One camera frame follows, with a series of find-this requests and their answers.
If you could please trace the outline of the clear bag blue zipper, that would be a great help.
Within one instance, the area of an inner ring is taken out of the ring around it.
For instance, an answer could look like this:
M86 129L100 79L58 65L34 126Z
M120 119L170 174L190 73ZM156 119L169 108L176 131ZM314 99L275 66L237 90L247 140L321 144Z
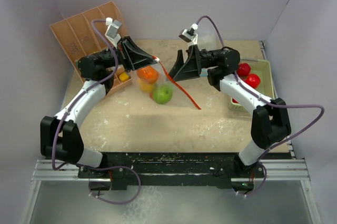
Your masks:
M217 36L213 32L200 32L197 42L199 50L215 50L218 48Z

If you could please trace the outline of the green fake fruit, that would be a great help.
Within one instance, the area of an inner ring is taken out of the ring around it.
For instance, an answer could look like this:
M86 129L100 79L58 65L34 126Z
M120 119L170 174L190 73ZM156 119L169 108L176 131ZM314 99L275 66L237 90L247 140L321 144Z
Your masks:
M173 88L168 84L161 84L152 93L157 104L167 104L172 99Z

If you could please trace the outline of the clear bag red zipper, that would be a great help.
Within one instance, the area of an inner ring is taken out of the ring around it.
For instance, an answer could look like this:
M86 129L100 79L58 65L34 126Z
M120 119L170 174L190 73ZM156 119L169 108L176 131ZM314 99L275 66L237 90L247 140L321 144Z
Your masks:
M157 104L154 100L150 98L150 93L144 93L140 90L138 86L137 80L139 77L137 76L137 70L131 72L132 82L136 86L136 89L140 94L147 97L153 103L157 105L171 106L177 108L190 108L195 110L200 110L201 107L197 104L197 102L192 98L192 96L177 82L175 82L168 74L164 65L161 61L157 62L154 65L151 65L152 68L158 71L159 78L156 82L156 87L161 84L168 84L173 88L173 96L172 99L167 104Z

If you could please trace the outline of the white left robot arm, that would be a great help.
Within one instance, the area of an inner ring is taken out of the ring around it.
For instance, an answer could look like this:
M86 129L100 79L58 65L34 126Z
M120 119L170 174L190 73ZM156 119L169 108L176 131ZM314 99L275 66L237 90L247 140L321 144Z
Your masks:
M115 48L109 47L80 58L76 66L85 82L64 109L41 120L41 154L52 161L89 166L97 178L104 177L108 173L108 164L103 161L101 152L84 146L80 127L93 107L112 89L118 66L130 72L158 62L129 36L118 41Z

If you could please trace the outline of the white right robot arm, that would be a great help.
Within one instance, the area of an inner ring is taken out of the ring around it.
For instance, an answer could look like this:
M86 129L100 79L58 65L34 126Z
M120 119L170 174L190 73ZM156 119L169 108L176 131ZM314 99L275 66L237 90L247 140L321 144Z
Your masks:
M240 53L231 48L200 50L197 45L187 49L187 58L178 50L176 61L169 75L175 81L195 79L202 69L207 69L210 86L238 101L252 116L251 141L238 154L234 171L239 177L247 177L260 157L272 146L291 134L291 126L285 102L270 98L240 79Z

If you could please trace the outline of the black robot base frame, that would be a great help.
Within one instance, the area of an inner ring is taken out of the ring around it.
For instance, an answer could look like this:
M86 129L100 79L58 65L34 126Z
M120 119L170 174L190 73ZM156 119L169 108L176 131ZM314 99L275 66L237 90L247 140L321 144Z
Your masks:
M81 168L78 176L111 183L112 190L128 186L211 186L250 191L263 178L260 163L244 166L235 153L105 152L103 170Z

